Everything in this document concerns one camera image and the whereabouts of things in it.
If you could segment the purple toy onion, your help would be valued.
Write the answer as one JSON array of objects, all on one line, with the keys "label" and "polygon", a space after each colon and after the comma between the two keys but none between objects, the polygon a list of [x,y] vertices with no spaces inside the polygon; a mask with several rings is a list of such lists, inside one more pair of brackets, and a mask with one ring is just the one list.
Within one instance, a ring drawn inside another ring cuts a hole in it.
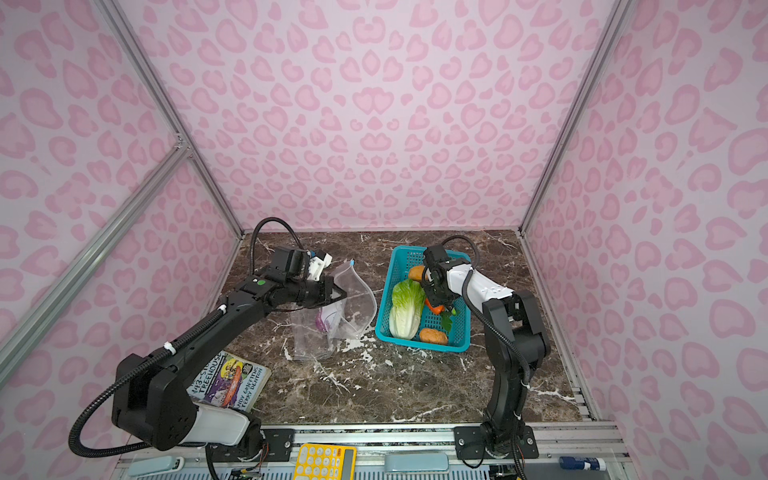
[{"label": "purple toy onion", "polygon": [[332,329],[332,322],[322,312],[319,312],[315,317],[315,327],[321,333],[329,333]]}]

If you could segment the clear zip top bag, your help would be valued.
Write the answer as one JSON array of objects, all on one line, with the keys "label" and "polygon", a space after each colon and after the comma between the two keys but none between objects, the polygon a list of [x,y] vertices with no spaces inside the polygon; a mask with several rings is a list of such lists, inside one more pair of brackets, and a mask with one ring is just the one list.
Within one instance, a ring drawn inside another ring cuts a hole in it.
[{"label": "clear zip top bag", "polygon": [[[353,260],[337,266],[331,274],[347,291],[347,298],[329,306],[301,309],[290,314],[295,360],[321,361],[331,357],[342,340],[359,340],[377,314],[375,295],[357,273]],[[332,322],[329,333],[321,333],[315,327],[319,312]]]}]

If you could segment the teal plastic basket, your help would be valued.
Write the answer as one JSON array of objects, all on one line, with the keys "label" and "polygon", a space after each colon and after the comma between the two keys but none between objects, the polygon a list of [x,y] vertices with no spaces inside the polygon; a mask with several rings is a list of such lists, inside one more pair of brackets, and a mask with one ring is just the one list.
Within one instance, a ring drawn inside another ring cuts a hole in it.
[{"label": "teal plastic basket", "polygon": [[471,313],[455,300],[444,311],[433,311],[424,288],[410,276],[424,265],[423,247],[398,246],[391,255],[375,333],[394,345],[461,353],[469,348]]}]

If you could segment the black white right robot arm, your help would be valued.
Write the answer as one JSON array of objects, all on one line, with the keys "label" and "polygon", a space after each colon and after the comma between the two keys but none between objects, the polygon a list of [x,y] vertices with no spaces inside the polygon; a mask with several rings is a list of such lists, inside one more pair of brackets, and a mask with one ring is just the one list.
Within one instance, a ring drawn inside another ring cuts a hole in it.
[{"label": "black white right robot arm", "polygon": [[522,461],[533,444],[523,410],[531,381],[550,345],[535,296],[489,279],[465,260],[427,263],[421,277],[433,307],[462,300],[484,328],[485,350],[494,369],[490,399],[479,426],[484,455]]}]

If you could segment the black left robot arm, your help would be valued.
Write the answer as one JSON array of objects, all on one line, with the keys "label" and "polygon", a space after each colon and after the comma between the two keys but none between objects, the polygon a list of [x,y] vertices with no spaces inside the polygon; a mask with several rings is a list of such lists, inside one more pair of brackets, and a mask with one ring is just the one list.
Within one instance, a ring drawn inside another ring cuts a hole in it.
[{"label": "black left robot arm", "polygon": [[247,457],[262,448],[260,421],[239,408],[193,400],[188,387],[246,329],[287,304],[318,308],[345,298],[327,268],[331,255],[278,247],[269,265],[223,295],[206,317],[168,345],[118,365],[112,423],[146,446],[167,451],[188,443],[233,447]]}]

